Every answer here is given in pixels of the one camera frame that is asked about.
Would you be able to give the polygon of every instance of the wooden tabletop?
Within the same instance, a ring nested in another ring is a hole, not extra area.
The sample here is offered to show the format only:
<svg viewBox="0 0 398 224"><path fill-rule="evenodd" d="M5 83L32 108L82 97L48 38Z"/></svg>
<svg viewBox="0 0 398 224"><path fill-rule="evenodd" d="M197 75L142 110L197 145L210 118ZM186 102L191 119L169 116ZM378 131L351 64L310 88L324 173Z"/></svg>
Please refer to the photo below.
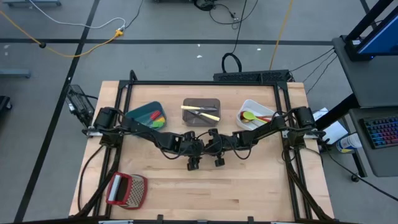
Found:
<svg viewBox="0 0 398 224"><path fill-rule="evenodd" d="M96 105L96 113L104 106L114 106L118 82L103 82ZM308 106L302 83L288 83L292 107ZM283 93L280 91L282 105ZM185 98L217 98L221 101L219 133L231 135L241 128L236 124L236 113L245 100L254 100L270 110L276 110L273 87L269 86L185 86L185 85L134 85L130 110L152 101L162 104L167 116L167 127L162 131L196 134L209 128L187 127L182 121L180 105ZM99 148L99 137L89 139L82 166ZM306 139L309 149L318 150L315 140ZM125 136L119 171L139 174L148 178L148 192L142 208L125 210L112 207L111 218L154 220L163 214L165 220L247 220L293 221L292 202L285 164L281 159L282 141L275 133L253 147L247 160L238 159L233 152L224 155L225 166L215 167L214 157L203 156L200 168L187 171L187 158L166 159L153 143ZM300 151L307 189L333 217L325 175L320 156L308 150ZM104 149L90 162L83 178L81 204L84 205L98 186ZM77 213L77 189L70 214ZM304 216L302 197L298 192L301 217ZM100 214L104 213L102 199Z"/></svg>

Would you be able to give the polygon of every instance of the white cable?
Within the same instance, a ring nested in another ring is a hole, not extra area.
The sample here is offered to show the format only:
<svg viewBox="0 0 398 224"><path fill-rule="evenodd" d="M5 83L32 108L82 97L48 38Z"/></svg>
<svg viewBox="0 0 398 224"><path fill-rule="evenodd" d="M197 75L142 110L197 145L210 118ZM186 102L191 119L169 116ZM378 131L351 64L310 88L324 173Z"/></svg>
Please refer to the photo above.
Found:
<svg viewBox="0 0 398 224"><path fill-rule="evenodd" d="M92 27L92 26L88 26L88 25L85 25L85 24L73 24L73 23L69 23L69 22L60 22L60 21L56 21L55 19L53 19L53 18L51 18L49 15L47 15L47 14L46 14L43 10L41 10L38 6L36 6L36 4L34 4L34 2L33 2L32 0L29 0L29 1L30 1L30 3L32 3L32 5L33 5L37 10L39 10L42 14L44 14L45 16L47 16L49 19L51 19L52 21L56 22L57 24L70 25L70 26L83 26L83 27L88 27L88 28L90 28L90 29L100 29L100 28L102 28L102 27L108 25L110 22L115 21L116 19L120 19L120 20L123 21L123 26L121 26L121 27L119 28L119 30L123 30L124 27L126 26L126 21L125 21L123 18L120 18L120 17L113 18L113 19L111 19L110 21L108 21L107 23L105 23L105 24L103 24L102 26L99 26L99 27Z"/></svg>

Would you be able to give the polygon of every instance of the cheese grater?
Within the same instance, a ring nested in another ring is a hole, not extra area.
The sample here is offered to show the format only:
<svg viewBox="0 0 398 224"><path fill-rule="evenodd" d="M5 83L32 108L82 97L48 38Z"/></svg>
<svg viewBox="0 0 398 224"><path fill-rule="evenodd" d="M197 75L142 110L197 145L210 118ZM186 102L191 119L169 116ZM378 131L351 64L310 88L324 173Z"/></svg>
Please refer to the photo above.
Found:
<svg viewBox="0 0 398 224"><path fill-rule="evenodd" d="M141 175L116 172L109 183L106 203L125 209L141 208L147 193L147 179Z"/></svg>

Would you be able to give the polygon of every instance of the white paper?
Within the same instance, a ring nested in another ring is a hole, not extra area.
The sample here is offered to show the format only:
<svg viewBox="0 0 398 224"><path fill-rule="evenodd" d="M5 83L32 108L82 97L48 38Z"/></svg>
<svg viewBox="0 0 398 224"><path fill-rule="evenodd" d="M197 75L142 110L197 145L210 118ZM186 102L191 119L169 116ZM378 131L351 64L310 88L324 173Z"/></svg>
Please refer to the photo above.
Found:
<svg viewBox="0 0 398 224"><path fill-rule="evenodd" d="M322 108L313 114L313 118L318 120L323 115L327 114L327 112L328 110L326 108ZM330 139L328 144L333 144L344 135L348 134L347 130L345 130L345 128L338 121L334 122L331 126L327 127L323 131L326 132L326 135L322 139L324 141L326 139Z"/></svg>

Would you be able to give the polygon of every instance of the white bowl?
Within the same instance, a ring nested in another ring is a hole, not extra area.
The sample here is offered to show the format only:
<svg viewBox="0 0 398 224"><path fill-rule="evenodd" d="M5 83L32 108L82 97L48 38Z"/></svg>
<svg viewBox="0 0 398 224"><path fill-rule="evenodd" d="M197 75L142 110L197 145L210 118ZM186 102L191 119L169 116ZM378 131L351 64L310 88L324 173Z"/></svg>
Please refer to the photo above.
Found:
<svg viewBox="0 0 398 224"><path fill-rule="evenodd" d="M241 121L241 112L242 111L250 111L256 116L265 116L265 115L273 115L275 112L266 108L265 106L262 106L261 104L255 102L254 100L246 100L241 109L239 110L238 114L236 115L236 124L245 129L245 130L254 130L260 126L262 126L264 123L260 121L251 121L248 123L244 123Z"/></svg>

